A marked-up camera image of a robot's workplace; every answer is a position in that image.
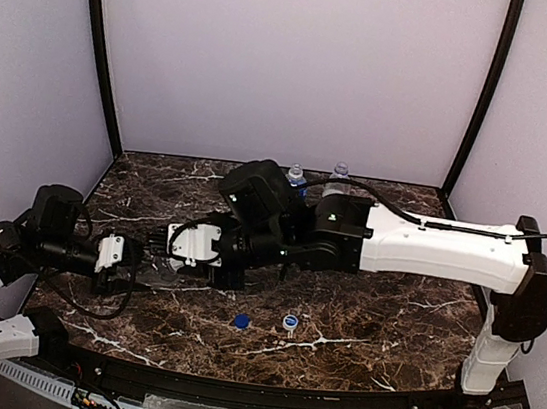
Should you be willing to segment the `blue Pepsi bottle cap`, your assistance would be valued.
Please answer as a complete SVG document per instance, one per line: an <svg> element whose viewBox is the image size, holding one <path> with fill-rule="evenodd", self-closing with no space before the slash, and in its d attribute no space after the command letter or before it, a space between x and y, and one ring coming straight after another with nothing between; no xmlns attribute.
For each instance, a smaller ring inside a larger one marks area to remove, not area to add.
<svg viewBox="0 0 547 409"><path fill-rule="evenodd" d="M251 320L248 314L239 313L234 317L234 326L236 329L246 330L250 326Z"/></svg>

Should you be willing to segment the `small clear bottle white cap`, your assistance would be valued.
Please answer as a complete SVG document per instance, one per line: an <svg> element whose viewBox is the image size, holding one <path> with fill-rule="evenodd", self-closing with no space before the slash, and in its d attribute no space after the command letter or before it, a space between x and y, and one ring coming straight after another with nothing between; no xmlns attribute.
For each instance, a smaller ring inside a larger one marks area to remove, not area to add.
<svg viewBox="0 0 547 409"><path fill-rule="evenodd" d="M178 287L185 283L184 275L180 272L184 267L185 263L178 259L144 252L136 281L153 289Z"/></svg>

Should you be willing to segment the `white blue bottle cap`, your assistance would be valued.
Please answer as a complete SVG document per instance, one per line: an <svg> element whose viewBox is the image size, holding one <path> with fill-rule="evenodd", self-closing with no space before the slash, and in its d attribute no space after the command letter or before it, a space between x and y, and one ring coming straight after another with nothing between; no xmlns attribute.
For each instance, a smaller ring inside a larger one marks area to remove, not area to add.
<svg viewBox="0 0 547 409"><path fill-rule="evenodd" d="M295 315L286 315L282 320L282 325L284 329L293 331L298 327L298 321Z"/></svg>

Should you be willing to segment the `Pocari Sweat bottle blue label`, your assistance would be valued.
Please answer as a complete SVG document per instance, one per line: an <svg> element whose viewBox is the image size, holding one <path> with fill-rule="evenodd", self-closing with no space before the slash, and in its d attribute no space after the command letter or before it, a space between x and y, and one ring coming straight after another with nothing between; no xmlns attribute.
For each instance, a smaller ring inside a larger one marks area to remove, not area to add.
<svg viewBox="0 0 547 409"><path fill-rule="evenodd" d="M288 179L288 183L292 188L296 188L298 194L302 199L306 198L306 189L301 188L301 185L304 185L307 181L304 177L303 166L299 163L295 163L288 168L287 174L285 175Z"/></svg>

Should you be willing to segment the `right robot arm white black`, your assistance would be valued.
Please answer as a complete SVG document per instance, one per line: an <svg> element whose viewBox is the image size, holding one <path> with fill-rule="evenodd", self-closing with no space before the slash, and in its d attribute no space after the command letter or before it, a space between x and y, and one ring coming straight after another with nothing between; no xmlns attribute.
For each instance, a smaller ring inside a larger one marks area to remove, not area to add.
<svg viewBox="0 0 547 409"><path fill-rule="evenodd" d="M199 266L217 288L239 288L247 270L294 265L399 272L489 289L485 323L457 380L464 394L492 392L521 344L547 329L547 257L532 217L503 226L436 219L405 212L369 188L312 205L269 159L236 167L218 189L225 212L152 235L164 256Z"/></svg>

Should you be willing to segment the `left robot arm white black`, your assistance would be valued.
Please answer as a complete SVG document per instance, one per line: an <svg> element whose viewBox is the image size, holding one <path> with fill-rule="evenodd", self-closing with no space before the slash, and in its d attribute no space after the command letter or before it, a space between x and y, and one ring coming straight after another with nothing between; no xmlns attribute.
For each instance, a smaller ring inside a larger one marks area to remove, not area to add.
<svg viewBox="0 0 547 409"><path fill-rule="evenodd" d="M90 279L95 294L122 296L116 311L101 316L110 320L126 308L137 288L143 248L124 235L76 233L80 219L91 221L83 200L68 186L43 185L30 209L14 221L0 222L0 289L28 274L47 282L52 271L70 272ZM28 309L0 321L0 361L41 357L61 367L68 360L68 337L52 309Z"/></svg>

